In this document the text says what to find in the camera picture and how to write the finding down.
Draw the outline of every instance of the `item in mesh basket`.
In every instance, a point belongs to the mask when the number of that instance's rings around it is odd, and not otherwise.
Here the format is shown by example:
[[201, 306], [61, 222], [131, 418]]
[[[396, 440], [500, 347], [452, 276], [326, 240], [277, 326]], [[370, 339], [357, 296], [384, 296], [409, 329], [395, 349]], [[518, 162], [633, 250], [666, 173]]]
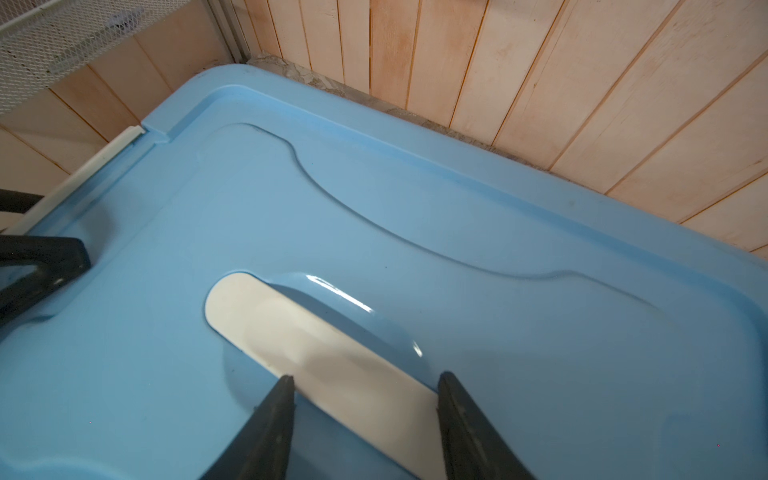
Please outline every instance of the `item in mesh basket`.
[[56, 55], [56, 60], [48, 67], [48, 73], [60, 74], [73, 70], [86, 61], [93, 52], [130, 35], [138, 28], [143, 16], [144, 7], [112, 15], [104, 28], [90, 34], [74, 47], [67, 48], [60, 55]]

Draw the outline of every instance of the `container lid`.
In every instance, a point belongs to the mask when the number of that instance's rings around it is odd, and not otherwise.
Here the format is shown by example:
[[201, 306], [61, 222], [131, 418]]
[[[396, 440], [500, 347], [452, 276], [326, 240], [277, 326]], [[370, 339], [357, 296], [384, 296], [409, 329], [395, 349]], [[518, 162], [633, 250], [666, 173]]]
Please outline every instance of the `container lid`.
[[[0, 332], [0, 478], [199, 478], [276, 381], [204, 319], [232, 272], [453, 371], [541, 480], [768, 477], [768, 263], [244, 65], [143, 126], [30, 232], [94, 266]], [[288, 475], [411, 478], [301, 398]]]

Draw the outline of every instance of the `wooden plank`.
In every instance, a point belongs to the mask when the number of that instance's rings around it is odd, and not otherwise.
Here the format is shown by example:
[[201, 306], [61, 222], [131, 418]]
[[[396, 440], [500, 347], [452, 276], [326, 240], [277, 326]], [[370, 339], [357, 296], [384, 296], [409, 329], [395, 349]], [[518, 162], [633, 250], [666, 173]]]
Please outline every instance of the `wooden plank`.
[[248, 50], [252, 57], [256, 57], [261, 53], [261, 45], [259, 45], [259, 38], [256, 36], [256, 29], [253, 27], [245, 0], [230, 0], [230, 2]]
[[371, 0], [371, 95], [406, 107], [419, 0]]
[[368, 0], [338, 0], [344, 83], [369, 93], [371, 5]]
[[570, 0], [494, 146], [549, 168], [677, 0]]
[[300, 0], [312, 69], [344, 83], [336, 0]]
[[275, 33], [275, 24], [272, 22], [270, 5], [266, 0], [245, 0], [245, 5], [248, 8], [253, 30], [259, 38], [261, 50], [282, 57], [283, 53], [280, 51], [280, 43], [277, 41], [277, 33]]
[[283, 58], [311, 68], [299, 0], [271, 0], [269, 4]]
[[613, 187], [768, 48], [768, 2], [684, 2], [551, 169]]
[[171, 93], [160, 72], [132, 37], [93, 60], [91, 68], [138, 119], [149, 115]]
[[139, 123], [88, 65], [67, 75], [64, 80], [53, 85], [51, 90], [106, 141], [111, 141], [127, 127]]
[[173, 90], [206, 68], [232, 63], [202, 0], [193, 0], [135, 38]]
[[490, 0], [451, 128], [493, 142], [563, 0]]
[[757, 250], [752, 250], [752, 253], [764, 260], [768, 260], [768, 245], [758, 248]]
[[[2, 128], [0, 152], [0, 188], [46, 195], [68, 177], [61, 168]], [[21, 214], [0, 212], [0, 230], [21, 217]]]
[[448, 126], [487, 0], [422, 0], [407, 109]]
[[107, 143], [50, 90], [0, 117], [0, 124], [70, 174]]
[[768, 171], [768, 59], [610, 196], [680, 222]]
[[755, 250], [768, 243], [768, 175], [683, 222], [685, 227]]

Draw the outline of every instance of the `white mesh basket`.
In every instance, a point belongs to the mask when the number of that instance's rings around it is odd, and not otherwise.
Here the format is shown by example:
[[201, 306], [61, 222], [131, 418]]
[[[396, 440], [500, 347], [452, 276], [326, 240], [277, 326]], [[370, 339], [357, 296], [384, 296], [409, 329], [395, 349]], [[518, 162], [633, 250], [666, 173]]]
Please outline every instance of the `white mesh basket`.
[[0, 0], [0, 114], [190, 0]]

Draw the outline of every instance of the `metal mesh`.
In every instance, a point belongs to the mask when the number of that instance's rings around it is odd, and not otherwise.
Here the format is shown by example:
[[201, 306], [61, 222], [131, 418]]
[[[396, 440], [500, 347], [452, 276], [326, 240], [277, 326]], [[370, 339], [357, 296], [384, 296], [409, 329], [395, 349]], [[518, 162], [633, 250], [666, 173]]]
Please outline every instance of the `metal mesh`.
[[0, 114], [190, 0], [0, 0]]

